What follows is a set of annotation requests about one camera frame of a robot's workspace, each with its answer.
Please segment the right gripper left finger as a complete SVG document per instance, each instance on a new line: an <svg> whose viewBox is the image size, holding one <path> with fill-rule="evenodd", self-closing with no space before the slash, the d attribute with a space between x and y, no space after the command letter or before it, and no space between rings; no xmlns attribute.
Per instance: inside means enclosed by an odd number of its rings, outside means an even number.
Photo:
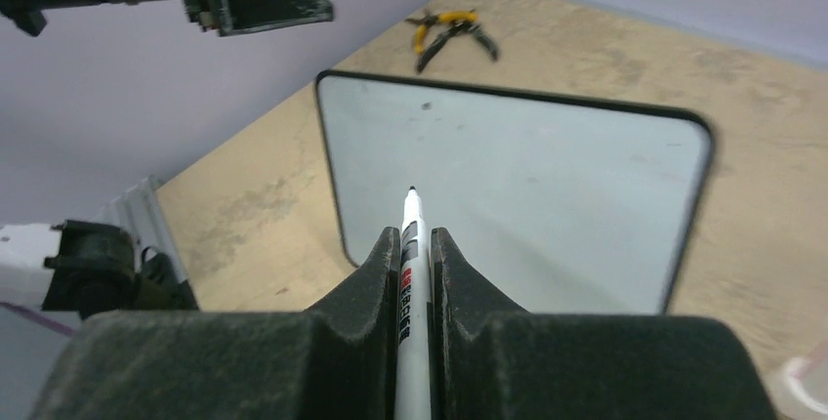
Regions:
<svg viewBox="0 0 828 420"><path fill-rule="evenodd" d="M114 312L84 323L35 419L389 419L400 233L297 313Z"/></svg>

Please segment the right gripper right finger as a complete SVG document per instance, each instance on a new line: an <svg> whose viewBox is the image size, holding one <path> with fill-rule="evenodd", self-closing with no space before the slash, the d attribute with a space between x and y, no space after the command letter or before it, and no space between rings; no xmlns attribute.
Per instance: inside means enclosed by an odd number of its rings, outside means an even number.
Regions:
<svg viewBox="0 0 828 420"><path fill-rule="evenodd" d="M682 315L542 315L432 233L446 419L772 419L735 333Z"/></svg>

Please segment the white black marker pen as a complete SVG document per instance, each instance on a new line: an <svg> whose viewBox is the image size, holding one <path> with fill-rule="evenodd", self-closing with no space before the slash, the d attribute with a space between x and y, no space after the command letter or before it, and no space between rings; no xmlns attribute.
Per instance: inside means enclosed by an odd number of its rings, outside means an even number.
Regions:
<svg viewBox="0 0 828 420"><path fill-rule="evenodd" d="M431 232L415 187L404 198L400 244L393 414L396 419L431 419Z"/></svg>

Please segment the black framed whiteboard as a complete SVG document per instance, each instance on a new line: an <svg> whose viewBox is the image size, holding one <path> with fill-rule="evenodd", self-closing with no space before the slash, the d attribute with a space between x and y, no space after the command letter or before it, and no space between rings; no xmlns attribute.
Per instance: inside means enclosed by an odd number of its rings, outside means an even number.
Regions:
<svg viewBox="0 0 828 420"><path fill-rule="evenodd" d="M527 310L667 311L716 152L702 115L343 70L314 94L353 264L415 189L426 224Z"/></svg>

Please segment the yellow black pliers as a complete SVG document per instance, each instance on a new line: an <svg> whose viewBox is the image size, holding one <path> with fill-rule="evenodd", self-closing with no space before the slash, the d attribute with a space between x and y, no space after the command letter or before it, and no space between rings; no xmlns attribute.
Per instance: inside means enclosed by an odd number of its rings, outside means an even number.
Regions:
<svg viewBox="0 0 828 420"><path fill-rule="evenodd" d="M442 13L432 13L425 9L421 17L406 18L404 21L417 27L412 39L412 48L417 55L415 63L417 74L421 74L426 69L430 61L445 47L449 40L465 34L471 35L493 62L500 59L500 48L483 30L479 22L478 12L475 9ZM438 25L444 25L446 29L438 34L431 43L428 43L426 39L431 28Z"/></svg>

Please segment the aluminium extrusion frame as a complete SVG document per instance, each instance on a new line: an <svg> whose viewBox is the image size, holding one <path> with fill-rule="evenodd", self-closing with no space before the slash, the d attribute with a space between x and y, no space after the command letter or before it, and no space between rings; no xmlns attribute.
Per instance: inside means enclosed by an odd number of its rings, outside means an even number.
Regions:
<svg viewBox="0 0 828 420"><path fill-rule="evenodd" d="M137 270L151 251L160 251L169 257L176 281L186 282L186 268L156 196L162 185L153 175L143 178L105 204L91 221L117 226L133 237Z"/></svg>

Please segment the white PVC pipe frame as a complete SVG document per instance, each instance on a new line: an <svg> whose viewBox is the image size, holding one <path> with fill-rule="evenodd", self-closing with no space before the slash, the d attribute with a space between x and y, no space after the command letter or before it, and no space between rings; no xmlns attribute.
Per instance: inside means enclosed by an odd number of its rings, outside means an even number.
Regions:
<svg viewBox="0 0 828 420"><path fill-rule="evenodd" d="M827 341L792 357L766 377L768 395L788 419L827 418Z"/></svg>

